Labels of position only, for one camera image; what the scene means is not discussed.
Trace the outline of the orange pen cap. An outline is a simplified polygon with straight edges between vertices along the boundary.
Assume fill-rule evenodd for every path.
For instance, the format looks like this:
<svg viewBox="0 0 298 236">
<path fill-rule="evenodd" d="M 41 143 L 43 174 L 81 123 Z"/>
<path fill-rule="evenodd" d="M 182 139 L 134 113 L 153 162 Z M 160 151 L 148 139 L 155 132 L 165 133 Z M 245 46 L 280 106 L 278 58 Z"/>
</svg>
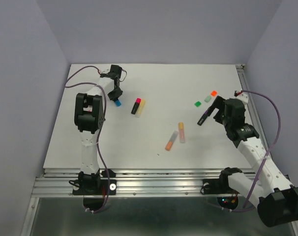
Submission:
<svg viewBox="0 0 298 236">
<path fill-rule="evenodd" d="M 215 97 L 216 95 L 217 95 L 217 91 L 214 90 L 211 92 L 211 96 Z"/>
</svg>

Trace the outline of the pastel green pen cap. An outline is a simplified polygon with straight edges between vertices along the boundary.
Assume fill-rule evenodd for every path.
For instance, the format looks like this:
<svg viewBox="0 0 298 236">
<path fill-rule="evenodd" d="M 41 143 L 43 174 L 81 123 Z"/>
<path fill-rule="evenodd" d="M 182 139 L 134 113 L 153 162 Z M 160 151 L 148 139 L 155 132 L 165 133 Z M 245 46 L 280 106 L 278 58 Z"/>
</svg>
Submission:
<svg viewBox="0 0 298 236">
<path fill-rule="evenodd" d="M 211 96 L 208 95 L 205 99 L 204 99 L 205 102 L 209 103 L 211 101 Z"/>
</svg>

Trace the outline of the black highlighter purple cap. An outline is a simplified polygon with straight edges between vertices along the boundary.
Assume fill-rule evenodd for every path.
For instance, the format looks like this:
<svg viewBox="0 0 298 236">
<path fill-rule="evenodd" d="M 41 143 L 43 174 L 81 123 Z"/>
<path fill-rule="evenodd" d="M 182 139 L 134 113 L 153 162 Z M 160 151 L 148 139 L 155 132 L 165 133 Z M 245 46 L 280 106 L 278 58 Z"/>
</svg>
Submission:
<svg viewBox="0 0 298 236">
<path fill-rule="evenodd" d="M 198 124 L 199 126 L 201 126 L 201 125 L 206 121 L 206 119 L 207 119 L 208 117 L 209 117 L 209 116 L 208 116 L 208 110 L 206 110 L 206 111 L 203 113 L 203 115 L 201 116 L 201 118 L 198 120 L 197 124 Z"/>
</svg>

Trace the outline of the black highlighter blue cap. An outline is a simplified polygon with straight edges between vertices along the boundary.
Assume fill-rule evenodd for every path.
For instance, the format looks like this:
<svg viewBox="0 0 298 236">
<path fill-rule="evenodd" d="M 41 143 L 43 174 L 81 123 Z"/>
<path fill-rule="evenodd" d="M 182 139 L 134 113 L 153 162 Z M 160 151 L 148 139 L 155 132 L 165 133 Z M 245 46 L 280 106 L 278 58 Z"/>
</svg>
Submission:
<svg viewBox="0 0 298 236">
<path fill-rule="evenodd" d="M 115 105 L 116 105 L 117 107 L 121 106 L 121 102 L 120 102 L 118 99 L 115 100 L 114 103 L 115 103 Z"/>
</svg>

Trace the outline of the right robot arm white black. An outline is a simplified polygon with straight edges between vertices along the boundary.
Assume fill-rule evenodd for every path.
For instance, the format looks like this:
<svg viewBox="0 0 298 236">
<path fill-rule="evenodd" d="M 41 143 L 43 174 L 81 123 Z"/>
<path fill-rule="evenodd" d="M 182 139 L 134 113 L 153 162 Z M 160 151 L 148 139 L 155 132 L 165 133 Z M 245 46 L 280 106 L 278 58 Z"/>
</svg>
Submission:
<svg viewBox="0 0 298 236">
<path fill-rule="evenodd" d="M 245 122 L 247 102 L 246 94 L 229 99 L 218 96 L 203 117 L 218 110 L 214 120 L 224 126 L 228 139 L 250 164 L 256 174 L 254 180 L 239 168 L 227 167 L 219 178 L 204 179 L 201 193 L 241 194 L 267 227 L 298 221 L 298 187 L 278 169 L 254 126 Z"/>
</svg>

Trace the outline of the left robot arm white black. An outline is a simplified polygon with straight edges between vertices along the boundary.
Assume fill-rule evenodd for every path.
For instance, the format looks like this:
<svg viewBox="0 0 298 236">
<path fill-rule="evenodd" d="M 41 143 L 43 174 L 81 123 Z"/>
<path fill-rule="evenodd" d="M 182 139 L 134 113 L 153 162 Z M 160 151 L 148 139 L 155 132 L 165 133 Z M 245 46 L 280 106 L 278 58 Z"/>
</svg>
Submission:
<svg viewBox="0 0 298 236">
<path fill-rule="evenodd" d="M 100 177 L 98 137 L 105 121 L 107 100 L 121 105 L 122 71 L 119 65 L 112 64 L 108 72 L 100 74 L 93 88 L 76 95 L 74 123 L 81 135 L 82 161 L 78 178 L 69 182 L 74 195 L 101 195 L 108 188 L 107 181 Z"/>
</svg>

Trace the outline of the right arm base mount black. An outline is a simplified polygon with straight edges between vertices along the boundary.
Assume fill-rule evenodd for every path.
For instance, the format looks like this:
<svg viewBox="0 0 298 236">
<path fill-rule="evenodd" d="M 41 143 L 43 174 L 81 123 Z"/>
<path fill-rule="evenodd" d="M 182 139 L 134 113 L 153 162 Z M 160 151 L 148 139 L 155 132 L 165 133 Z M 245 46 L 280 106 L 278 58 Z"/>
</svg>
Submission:
<svg viewBox="0 0 298 236">
<path fill-rule="evenodd" d="M 232 194 L 234 191 L 218 178 L 205 178 L 202 180 L 201 194 L 206 195 L 219 195 L 219 194 Z"/>
</svg>

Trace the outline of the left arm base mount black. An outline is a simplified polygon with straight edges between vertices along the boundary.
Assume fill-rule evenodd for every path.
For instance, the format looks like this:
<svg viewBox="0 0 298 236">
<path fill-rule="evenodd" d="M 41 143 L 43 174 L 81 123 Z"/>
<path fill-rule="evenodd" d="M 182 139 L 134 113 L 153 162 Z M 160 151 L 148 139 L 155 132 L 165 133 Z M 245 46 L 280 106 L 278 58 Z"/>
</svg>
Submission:
<svg viewBox="0 0 298 236">
<path fill-rule="evenodd" d="M 73 187 L 72 194 L 77 196 L 85 195 L 116 195 L 117 180 L 116 173 L 108 170 L 110 179 L 108 179 L 107 172 L 100 170 L 96 174 L 84 174 L 80 172 L 78 178 L 70 180 L 68 183 Z"/>
</svg>

